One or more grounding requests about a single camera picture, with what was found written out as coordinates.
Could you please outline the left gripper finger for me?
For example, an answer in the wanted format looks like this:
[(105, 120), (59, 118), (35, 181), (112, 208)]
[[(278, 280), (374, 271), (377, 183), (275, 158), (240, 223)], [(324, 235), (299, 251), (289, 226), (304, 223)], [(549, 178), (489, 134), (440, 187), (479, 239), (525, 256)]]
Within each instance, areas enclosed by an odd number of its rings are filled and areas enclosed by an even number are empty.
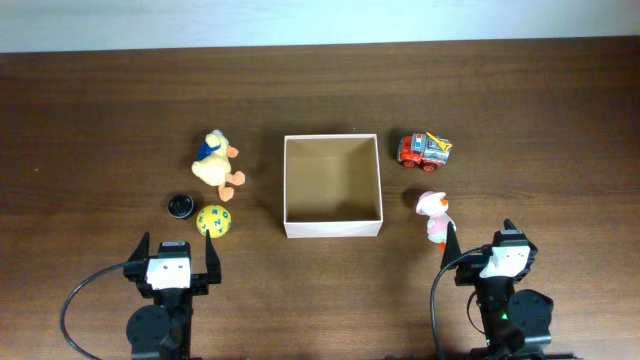
[(128, 262), (144, 261), (145, 259), (147, 259), (149, 256), (149, 245), (150, 233), (145, 232), (139, 244), (128, 258)]
[(205, 232), (205, 261), (209, 284), (222, 282), (221, 263), (213, 246), (210, 231)]

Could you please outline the pink hat duck figurine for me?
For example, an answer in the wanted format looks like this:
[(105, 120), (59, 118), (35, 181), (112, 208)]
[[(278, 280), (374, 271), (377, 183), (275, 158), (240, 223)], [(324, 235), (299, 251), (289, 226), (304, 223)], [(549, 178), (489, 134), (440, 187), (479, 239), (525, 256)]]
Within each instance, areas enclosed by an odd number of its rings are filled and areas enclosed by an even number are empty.
[(416, 205), (416, 213), (428, 217), (427, 239), (438, 244), (441, 252), (446, 249), (448, 225), (452, 224), (456, 229), (455, 222), (447, 214), (448, 208), (449, 202), (445, 192), (427, 191), (420, 196)]

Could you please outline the yellow plush duck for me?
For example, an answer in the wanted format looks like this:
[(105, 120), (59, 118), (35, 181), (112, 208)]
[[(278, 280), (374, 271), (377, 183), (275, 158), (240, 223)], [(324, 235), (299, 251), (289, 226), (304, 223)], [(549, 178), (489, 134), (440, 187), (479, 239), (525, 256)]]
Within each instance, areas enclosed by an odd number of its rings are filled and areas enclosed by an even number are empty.
[(205, 136), (197, 160), (191, 165), (192, 173), (205, 184), (215, 187), (221, 201), (228, 202), (234, 197), (235, 186), (246, 182), (242, 171), (233, 171), (230, 160), (239, 155), (224, 133), (214, 129)]

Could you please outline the red grey toy truck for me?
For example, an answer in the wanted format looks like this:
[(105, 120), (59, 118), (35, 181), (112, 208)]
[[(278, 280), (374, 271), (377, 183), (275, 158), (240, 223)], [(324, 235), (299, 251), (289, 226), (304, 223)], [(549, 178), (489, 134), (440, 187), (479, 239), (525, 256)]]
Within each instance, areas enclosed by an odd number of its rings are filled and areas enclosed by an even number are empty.
[(452, 148), (447, 139), (430, 132), (413, 133), (400, 140), (396, 158), (405, 168), (435, 172), (447, 163)]

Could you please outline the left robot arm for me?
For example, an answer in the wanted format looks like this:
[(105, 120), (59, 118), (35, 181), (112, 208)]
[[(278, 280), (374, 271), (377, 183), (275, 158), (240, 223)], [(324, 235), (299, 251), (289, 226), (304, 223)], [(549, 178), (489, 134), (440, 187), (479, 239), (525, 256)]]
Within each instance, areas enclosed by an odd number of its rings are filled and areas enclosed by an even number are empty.
[(133, 359), (189, 359), (193, 298), (209, 294), (211, 284), (222, 282), (221, 264), (205, 233), (204, 273), (191, 271), (191, 247), (185, 241), (163, 242), (158, 254), (149, 254), (145, 233), (128, 258), (123, 275), (153, 303), (136, 310), (128, 320), (126, 337)]

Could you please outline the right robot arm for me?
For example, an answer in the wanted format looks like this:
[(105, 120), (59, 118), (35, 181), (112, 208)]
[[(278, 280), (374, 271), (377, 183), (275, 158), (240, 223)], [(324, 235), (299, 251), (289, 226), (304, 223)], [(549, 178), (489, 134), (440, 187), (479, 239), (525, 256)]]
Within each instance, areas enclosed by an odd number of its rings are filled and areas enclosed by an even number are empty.
[(531, 271), (538, 248), (508, 219), (493, 240), (463, 253), (452, 223), (440, 275), (455, 272), (455, 284), (472, 286), (469, 297), (481, 315), (486, 345), (469, 352), (471, 359), (542, 359), (551, 343), (553, 300), (531, 289), (514, 285)]

